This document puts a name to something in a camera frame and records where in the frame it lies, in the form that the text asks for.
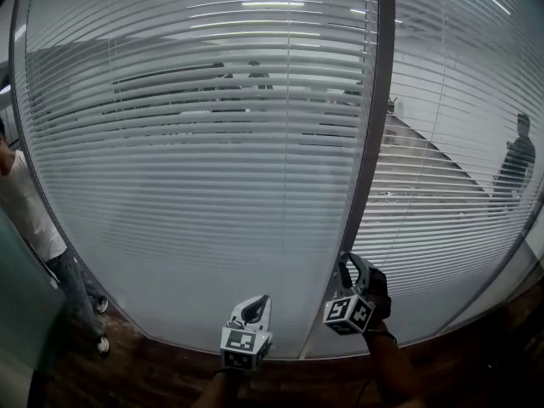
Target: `person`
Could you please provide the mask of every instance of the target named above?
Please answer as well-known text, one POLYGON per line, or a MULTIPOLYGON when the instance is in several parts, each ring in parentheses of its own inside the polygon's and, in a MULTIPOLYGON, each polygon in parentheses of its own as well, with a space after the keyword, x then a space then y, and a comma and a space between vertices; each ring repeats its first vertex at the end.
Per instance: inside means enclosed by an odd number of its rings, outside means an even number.
POLYGON ((514 195, 521 196, 533 176, 535 146, 529 139, 530 119, 518 114, 518 138, 507 142, 507 154, 494 177, 493 199, 511 203, 514 195))
MULTIPOLYGON (((424 408, 425 402, 420 393, 416 372, 397 346, 396 340, 382 319, 389 316, 390 303, 388 310, 385 310, 386 307, 383 307, 385 302, 379 297, 369 295, 367 299, 376 304, 377 308, 369 322, 370 330, 364 332, 363 338, 371 355, 372 368, 382 402, 386 406, 424 408)), ((192 408, 233 406, 241 379, 242 371, 219 369, 192 408)))
MULTIPOLYGON (((224 68, 224 63, 222 62, 216 62, 215 64, 212 64, 212 68, 224 68)), ((234 76, 232 74, 221 74, 218 76, 215 76, 216 79, 224 79, 224 80, 232 80, 233 84, 230 85, 221 85, 217 87, 207 87, 204 88, 204 91, 227 91, 231 89, 241 89, 236 83, 234 76)), ((215 101, 240 101, 239 98, 223 98, 223 95, 221 93, 218 93, 217 99, 215 101)), ((212 112, 245 112, 246 109, 214 109, 212 112)))
POLYGON ((110 343, 93 312, 104 313, 108 299, 90 283, 84 284, 79 263, 54 227, 31 180, 22 151, 9 148, 5 127, 0 119, 0 206, 36 255, 54 273, 69 305, 95 337, 102 356, 110 343))
MULTIPOLYGON (((251 62, 249 62, 249 65, 259 66, 261 64, 259 64, 256 60, 252 60, 251 62)), ((270 78, 270 75, 267 74, 266 72, 252 72, 249 75, 249 77, 250 78, 254 78, 254 77, 257 77, 257 78, 270 78)), ((258 85, 258 88, 259 89, 274 89, 274 87, 272 85, 265 85, 265 84, 258 85)))

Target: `sneaker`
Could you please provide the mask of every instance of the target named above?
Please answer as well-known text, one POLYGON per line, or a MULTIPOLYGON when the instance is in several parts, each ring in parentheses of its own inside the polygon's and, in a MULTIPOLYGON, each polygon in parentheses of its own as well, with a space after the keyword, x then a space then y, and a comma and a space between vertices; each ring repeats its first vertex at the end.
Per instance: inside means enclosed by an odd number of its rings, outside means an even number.
POLYGON ((96 349, 104 358, 110 354, 110 342, 108 342, 108 338, 106 336, 102 336, 98 339, 96 342, 96 349))
POLYGON ((107 297, 101 297, 98 302, 96 303, 94 309, 98 314, 104 313, 108 309, 108 305, 110 305, 110 300, 107 297))

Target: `man in dark clothing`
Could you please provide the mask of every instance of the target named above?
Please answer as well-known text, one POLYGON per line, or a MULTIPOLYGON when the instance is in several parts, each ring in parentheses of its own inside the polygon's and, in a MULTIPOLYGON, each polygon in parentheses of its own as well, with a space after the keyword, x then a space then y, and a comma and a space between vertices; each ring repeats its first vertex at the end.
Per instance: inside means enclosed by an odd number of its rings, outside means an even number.
POLYGON ((518 138, 507 143, 507 155, 493 182, 493 199, 512 203, 520 197, 533 176, 535 146, 529 139, 530 119, 518 114, 518 138))

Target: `glass panel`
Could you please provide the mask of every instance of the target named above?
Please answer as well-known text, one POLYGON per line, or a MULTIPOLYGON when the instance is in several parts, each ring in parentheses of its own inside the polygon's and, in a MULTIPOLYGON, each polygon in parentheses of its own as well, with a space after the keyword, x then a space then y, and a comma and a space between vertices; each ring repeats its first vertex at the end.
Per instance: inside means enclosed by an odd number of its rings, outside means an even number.
POLYGON ((360 168, 376 10, 20 1, 32 164, 82 261, 147 334, 216 351, 234 306, 267 293, 271 354, 298 356, 360 168))
MULTIPOLYGON (((390 114, 353 250, 388 276, 401 343, 432 336, 476 294, 535 206, 542 2, 397 0, 390 114)), ((324 329, 311 355, 362 348, 324 329)))

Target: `man in white shirt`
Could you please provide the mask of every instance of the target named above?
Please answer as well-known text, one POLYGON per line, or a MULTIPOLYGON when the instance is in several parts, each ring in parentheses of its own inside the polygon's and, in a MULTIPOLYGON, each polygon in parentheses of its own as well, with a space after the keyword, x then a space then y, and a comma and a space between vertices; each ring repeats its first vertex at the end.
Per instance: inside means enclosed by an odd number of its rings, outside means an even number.
POLYGON ((108 299, 94 286, 85 286, 79 263, 60 237, 40 199, 26 165, 22 151, 12 151, 6 141, 6 133, 0 119, 0 206, 14 223, 37 256, 57 277, 60 288, 77 316, 89 326, 96 337, 96 346, 106 356, 110 344, 94 308, 104 313, 108 299))

